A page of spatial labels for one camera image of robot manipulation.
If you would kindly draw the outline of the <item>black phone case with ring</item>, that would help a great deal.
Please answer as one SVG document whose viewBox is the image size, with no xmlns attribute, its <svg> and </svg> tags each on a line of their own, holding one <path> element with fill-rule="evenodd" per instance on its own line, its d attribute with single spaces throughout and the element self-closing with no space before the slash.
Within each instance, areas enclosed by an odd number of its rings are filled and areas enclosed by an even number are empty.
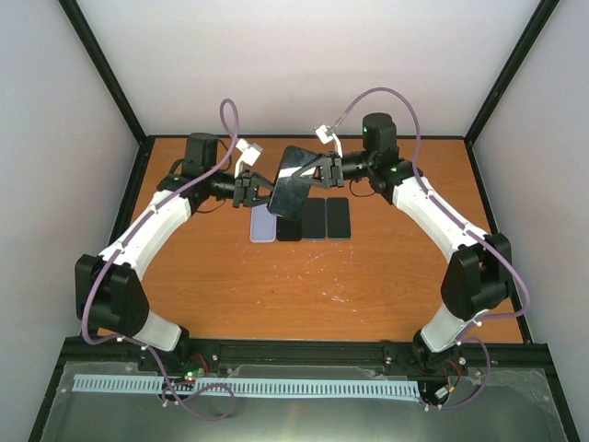
<svg viewBox="0 0 589 442">
<path fill-rule="evenodd" d="M 278 241 L 297 242 L 303 237 L 302 220 L 290 220 L 284 217 L 276 219 L 276 239 Z"/>
</svg>

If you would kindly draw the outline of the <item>phone with lilac case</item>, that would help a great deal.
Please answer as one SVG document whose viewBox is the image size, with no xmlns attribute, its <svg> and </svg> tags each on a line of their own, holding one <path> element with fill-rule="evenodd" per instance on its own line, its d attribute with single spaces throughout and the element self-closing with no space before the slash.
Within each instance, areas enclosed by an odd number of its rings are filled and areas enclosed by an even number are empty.
<svg viewBox="0 0 589 442">
<path fill-rule="evenodd" d="M 326 215 L 327 235 L 329 238 L 351 238 L 350 205 L 347 198 L 328 198 L 326 201 Z"/>
</svg>

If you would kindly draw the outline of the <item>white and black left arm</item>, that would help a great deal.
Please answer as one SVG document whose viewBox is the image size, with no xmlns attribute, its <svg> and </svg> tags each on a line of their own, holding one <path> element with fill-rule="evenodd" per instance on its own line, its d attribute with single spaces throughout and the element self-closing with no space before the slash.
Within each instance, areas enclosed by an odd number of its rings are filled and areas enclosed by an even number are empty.
<svg viewBox="0 0 589 442">
<path fill-rule="evenodd" d="M 259 191 L 273 189 L 269 180 L 250 171 L 262 154 L 259 145 L 243 138 L 233 141 L 225 158 L 233 152 L 239 157 L 234 171 L 226 172 L 217 157 L 219 141 L 212 134 L 191 134 L 184 156 L 173 163 L 135 221 L 101 253 L 84 254 L 75 264 L 76 313 L 87 343 L 100 344 L 90 331 L 105 329 L 111 339 L 155 347 L 160 361 L 171 370 L 190 363 L 191 347 L 182 341 L 186 330 L 150 308 L 142 287 L 144 274 L 172 234 L 208 198 L 256 207 L 269 200 Z"/>
</svg>

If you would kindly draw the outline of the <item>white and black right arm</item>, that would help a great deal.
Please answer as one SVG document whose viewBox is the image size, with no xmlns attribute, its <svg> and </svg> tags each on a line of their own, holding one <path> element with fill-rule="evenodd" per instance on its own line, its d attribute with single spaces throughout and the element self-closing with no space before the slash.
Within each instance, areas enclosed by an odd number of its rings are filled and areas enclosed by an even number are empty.
<svg viewBox="0 0 589 442">
<path fill-rule="evenodd" d="M 469 328 L 481 325 L 484 315 L 513 293 L 507 269 L 511 244 L 505 235 L 490 235 L 469 223 L 413 162 L 400 155 L 397 126 L 390 115 L 364 116 L 360 152 L 344 153 L 334 128 L 326 124 L 315 133 L 322 144 L 333 143 L 335 150 L 304 163 L 295 180 L 331 188 L 367 178 L 371 188 L 412 219 L 445 257 L 441 307 L 412 341 L 413 364 L 422 373 L 432 372 Z"/>
</svg>

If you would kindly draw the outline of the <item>lilac phone case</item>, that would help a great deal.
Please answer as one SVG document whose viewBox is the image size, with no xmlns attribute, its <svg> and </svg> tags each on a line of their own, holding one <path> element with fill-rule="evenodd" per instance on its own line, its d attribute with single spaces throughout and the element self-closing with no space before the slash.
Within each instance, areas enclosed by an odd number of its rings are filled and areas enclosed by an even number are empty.
<svg viewBox="0 0 589 442">
<path fill-rule="evenodd" d="M 266 204 L 251 209 L 249 239 L 253 243 L 272 243 L 276 240 L 276 216 Z"/>
</svg>

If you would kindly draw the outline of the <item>teal phone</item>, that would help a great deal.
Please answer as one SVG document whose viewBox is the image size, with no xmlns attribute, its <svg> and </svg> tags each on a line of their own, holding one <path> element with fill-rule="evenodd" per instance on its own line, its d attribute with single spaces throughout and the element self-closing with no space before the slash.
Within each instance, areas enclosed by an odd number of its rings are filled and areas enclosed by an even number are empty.
<svg viewBox="0 0 589 442">
<path fill-rule="evenodd" d="M 323 198 L 309 198 L 302 216 L 302 237 L 307 240 L 321 240 L 326 235 L 326 201 Z"/>
</svg>

